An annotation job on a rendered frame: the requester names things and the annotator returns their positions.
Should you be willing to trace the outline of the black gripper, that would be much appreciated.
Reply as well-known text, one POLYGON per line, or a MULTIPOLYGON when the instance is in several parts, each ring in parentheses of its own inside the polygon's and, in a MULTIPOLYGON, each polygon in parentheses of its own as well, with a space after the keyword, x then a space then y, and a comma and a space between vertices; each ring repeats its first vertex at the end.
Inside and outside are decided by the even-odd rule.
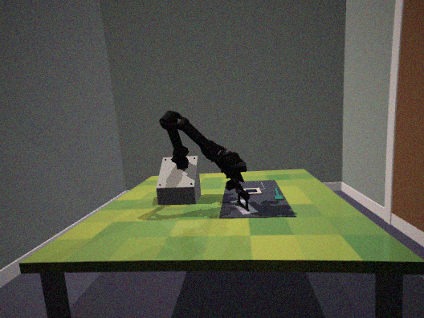
POLYGON ((228 165, 226 168, 221 169, 221 173, 224 173, 227 179, 230 178, 230 180, 226 182, 227 190, 232 190, 235 188, 237 190, 243 191, 243 187, 239 183, 239 181, 244 182, 242 174, 238 173, 238 175, 235 175, 232 169, 232 165, 228 165))

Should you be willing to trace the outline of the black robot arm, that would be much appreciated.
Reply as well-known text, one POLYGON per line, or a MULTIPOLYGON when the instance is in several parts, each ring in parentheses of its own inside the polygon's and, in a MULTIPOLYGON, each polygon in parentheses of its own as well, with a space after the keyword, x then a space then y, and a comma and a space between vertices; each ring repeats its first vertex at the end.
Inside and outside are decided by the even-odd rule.
POLYGON ((246 162, 243 161, 236 152, 227 152, 226 149, 207 140, 185 117, 182 117, 179 112, 168 111, 160 120, 161 127, 166 129, 169 138, 173 145, 173 158, 172 162, 176 163, 177 169, 188 168, 188 158, 186 155, 189 153, 188 148, 182 145, 178 129, 183 131, 190 137, 200 148, 205 157, 220 168, 224 169, 228 165, 232 165, 235 175, 238 173, 246 172, 246 162), (180 122, 178 123, 178 119, 180 122), (219 153, 219 151, 221 152, 219 153), (219 155, 218 155, 219 153, 219 155))

